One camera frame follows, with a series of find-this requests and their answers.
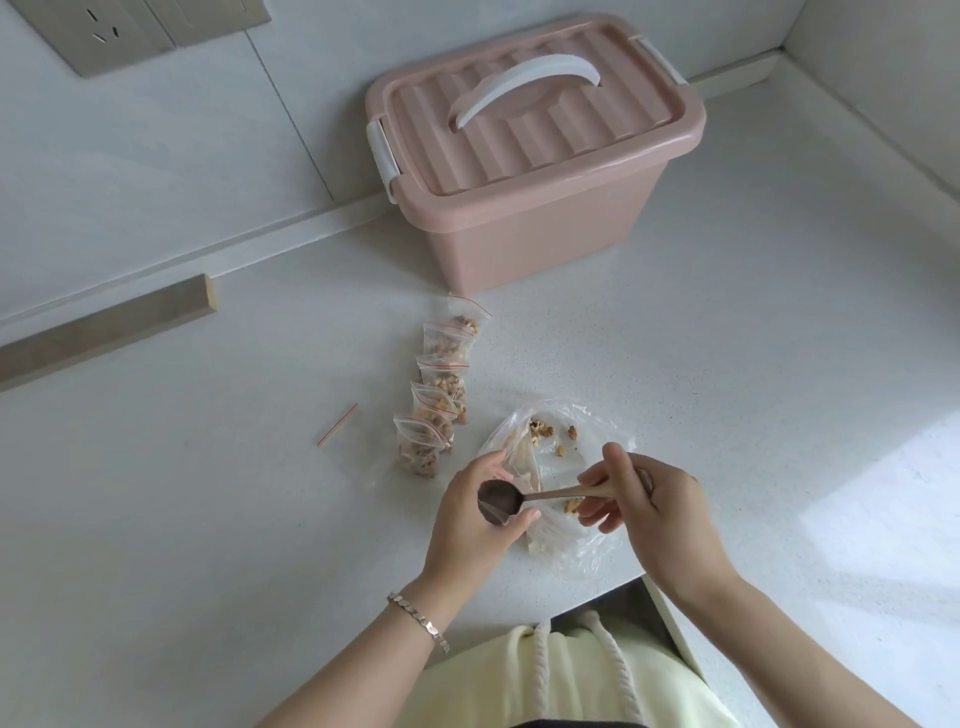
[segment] person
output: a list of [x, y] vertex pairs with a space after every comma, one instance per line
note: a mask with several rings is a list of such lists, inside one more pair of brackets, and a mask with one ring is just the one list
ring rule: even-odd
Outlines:
[[[411, 609], [440, 633], [539, 516], [536, 509], [527, 509], [496, 526], [481, 515], [478, 489], [485, 480], [507, 476], [503, 459], [502, 451], [488, 453], [453, 477], [440, 503], [423, 570], [401, 591]], [[649, 493], [637, 470], [651, 476]], [[615, 499], [587, 498], [580, 509], [581, 523], [598, 525], [604, 533], [626, 525], [636, 558], [654, 583], [739, 668], [779, 725], [916, 728], [737, 573], [695, 477], [607, 443], [603, 460], [582, 473], [580, 481], [594, 485], [606, 478], [612, 481]], [[549, 642], [538, 629], [548, 654], [538, 656], [531, 647], [538, 636], [520, 627], [423, 670], [437, 641], [404, 608], [388, 603], [259, 728], [387, 728], [395, 721], [478, 728], [601, 725], [590, 720], [648, 728], [736, 724], [692, 671], [636, 633], [615, 640], [593, 619], [592, 631], [549, 634]], [[610, 658], [605, 666], [577, 671], [583, 662], [604, 660], [604, 654]], [[657, 663], [653, 667], [648, 665], [651, 656]], [[554, 670], [546, 678], [545, 668]], [[556, 670], [566, 672], [557, 675]], [[530, 691], [528, 683], [534, 684]], [[547, 691], [550, 695], [544, 698]], [[530, 707], [537, 702], [543, 711], [539, 715]], [[584, 722], [562, 720], [571, 717]]]

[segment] white box handle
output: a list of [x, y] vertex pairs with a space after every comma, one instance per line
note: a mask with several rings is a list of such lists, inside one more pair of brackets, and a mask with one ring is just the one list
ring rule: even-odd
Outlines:
[[674, 84], [686, 85], [686, 79], [680, 75], [680, 71], [673, 67], [673, 63], [668, 61], [663, 53], [657, 50], [657, 46], [650, 42], [649, 39], [640, 37], [636, 39], [636, 42], [642, 45], [647, 52], [654, 57], [654, 61], [660, 64], [660, 68], [666, 71], [667, 75], [673, 79]]
[[518, 63], [496, 76], [488, 76], [463, 97], [467, 106], [457, 114], [455, 130], [463, 129], [467, 122], [487, 104], [491, 104], [503, 94], [524, 84], [551, 76], [580, 76], [593, 85], [600, 85], [600, 71], [587, 59], [567, 53], [537, 56]]
[[390, 182], [400, 176], [400, 168], [396, 164], [394, 150], [390, 148], [387, 135], [383, 132], [383, 125], [379, 119], [373, 119], [367, 125], [367, 142], [373, 151], [373, 161], [376, 162], [376, 171], [380, 173], [380, 180], [387, 188], [387, 198], [396, 205], [394, 193], [390, 190]]

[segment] light yellow shirt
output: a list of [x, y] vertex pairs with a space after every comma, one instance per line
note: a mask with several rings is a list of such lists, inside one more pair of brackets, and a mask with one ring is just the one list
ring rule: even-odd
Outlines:
[[[615, 646], [605, 646], [597, 629], [577, 628], [569, 635], [544, 630], [545, 648], [537, 647], [533, 628], [516, 627], [439, 663], [420, 676], [396, 728], [508, 728], [544, 717], [636, 720], [631, 700], [649, 728], [738, 725], [704, 681], [647, 632], [616, 619], [604, 624]], [[611, 655], [618, 647], [619, 662]], [[626, 708], [624, 691], [634, 695]]]

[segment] wall socket plate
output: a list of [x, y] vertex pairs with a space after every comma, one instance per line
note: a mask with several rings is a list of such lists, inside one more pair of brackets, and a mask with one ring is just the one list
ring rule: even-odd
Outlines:
[[79, 75], [270, 21], [262, 0], [11, 0]]
[[11, 2], [81, 76], [96, 76], [175, 47], [143, 0]]

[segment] clear plastic bag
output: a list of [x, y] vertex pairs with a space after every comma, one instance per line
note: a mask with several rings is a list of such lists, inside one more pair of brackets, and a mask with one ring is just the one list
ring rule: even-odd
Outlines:
[[453, 323], [466, 328], [473, 336], [479, 336], [483, 327], [493, 319], [486, 308], [463, 296], [447, 296], [446, 305]]
[[[544, 425], [536, 444], [531, 437], [531, 420]], [[548, 427], [553, 428], [549, 436], [545, 434]], [[552, 491], [576, 485], [579, 473], [603, 459], [601, 448], [608, 442], [620, 443], [627, 451], [636, 450], [635, 436], [597, 417], [582, 404], [554, 398], [518, 409], [493, 431], [480, 454], [506, 450], [506, 470], [514, 475], [520, 490]], [[558, 448], [563, 448], [562, 455]], [[548, 560], [564, 577], [585, 578], [597, 573], [603, 557], [621, 538], [581, 526], [575, 513], [564, 511], [563, 500], [540, 501], [537, 507], [541, 516], [527, 529], [530, 553]]]
[[427, 355], [441, 354], [466, 361], [474, 341], [476, 334], [455, 324], [428, 321], [423, 325], [423, 353]]
[[433, 425], [444, 436], [446, 446], [453, 447], [453, 421], [457, 419], [457, 406], [440, 387], [430, 384], [410, 382], [414, 396], [414, 408], [411, 417]]
[[394, 417], [400, 462], [420, 477], [434, 477], [440, 469], [440, 452], [446, 447], [437, 428], [412, 417]]
[[417, 357], [420, 367], [420, 381], [442, 389], [457, 408], [456, 425], [467, 423], [467, 388], [464, 376], [469, 364], [460, 361], [451, 354], [424, 354]]

